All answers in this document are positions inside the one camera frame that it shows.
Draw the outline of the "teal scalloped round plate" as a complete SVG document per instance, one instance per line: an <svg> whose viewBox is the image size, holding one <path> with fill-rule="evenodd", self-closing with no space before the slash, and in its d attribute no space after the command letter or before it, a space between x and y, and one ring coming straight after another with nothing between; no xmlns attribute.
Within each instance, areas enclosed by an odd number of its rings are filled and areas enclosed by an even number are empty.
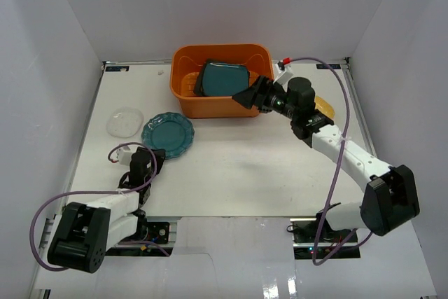
<svg viewBox="0 0 448 299"><path fill-rule="evenodd" d="M183 155L193 144L195 130L183 114L166 112L151 118L141 132L142 143L153 150L165 150L166 159Z"/></svg>

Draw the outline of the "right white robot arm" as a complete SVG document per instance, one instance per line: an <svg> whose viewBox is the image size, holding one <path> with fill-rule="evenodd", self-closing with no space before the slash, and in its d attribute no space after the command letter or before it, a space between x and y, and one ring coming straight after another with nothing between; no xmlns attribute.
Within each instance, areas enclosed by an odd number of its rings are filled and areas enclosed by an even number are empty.
<svg viewBox="0 0 448 299"><path fill-rule="evenodd" d="M360 228L384 236L419 215L412 170L394 167L346 140L333 120L316 108L315 92L306 78L292 78L283 88L261 76L232 99L246 109L275 111L289 118L298 139L335 162L360 187L360 202L337 203L318 213L323 220L316 224L316 233L324 242L334 241L342 230Z"/></svg>

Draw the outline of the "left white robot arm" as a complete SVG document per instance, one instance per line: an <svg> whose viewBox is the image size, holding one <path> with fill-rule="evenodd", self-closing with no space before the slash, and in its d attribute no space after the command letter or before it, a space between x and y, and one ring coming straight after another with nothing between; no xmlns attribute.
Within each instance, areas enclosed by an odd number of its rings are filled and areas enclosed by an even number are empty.
<svg viewBox="0 0 448 299"><path fill-rule="evenodd" d="M139 146L132 153L125 146L118 162L129 169L120 178L117 192L87 204L70 202L65 206L48 248L48 262L63 269L94 273L106 252L117 244L157 243L159 235L152 232L154 226L141 208L165 159L164 149Z"/></svg>

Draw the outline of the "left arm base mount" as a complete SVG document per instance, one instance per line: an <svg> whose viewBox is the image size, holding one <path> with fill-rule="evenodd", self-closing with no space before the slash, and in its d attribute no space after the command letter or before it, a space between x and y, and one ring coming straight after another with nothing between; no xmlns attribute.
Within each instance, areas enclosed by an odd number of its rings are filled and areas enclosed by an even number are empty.
<svg viewBox="0 0 448 299"><path fill-rule="evenodd" d="M146 222L137 231L124 238L118 246L109 249L107 256L170 257L174 242L170 240L169 222Z"/></svg>

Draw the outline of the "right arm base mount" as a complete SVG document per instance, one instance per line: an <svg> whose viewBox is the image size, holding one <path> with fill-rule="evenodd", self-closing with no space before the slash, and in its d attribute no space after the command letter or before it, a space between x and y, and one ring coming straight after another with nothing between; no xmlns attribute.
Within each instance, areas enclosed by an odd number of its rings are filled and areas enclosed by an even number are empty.
<svg viewBox="0 0 448 299"><path fill-rule="evenodd" d="M311 260L316 255L321 260L334 251L351 232L350 230L331 230L326 224L323 226L317 249L314 248L314 240L319 221L312 218L310 221L299 219L292 221L286 231L292 235L295 260ZM357 247L358 236L354 234L338 250L331 259L357 259L360 258L360 249Z"/></svg>

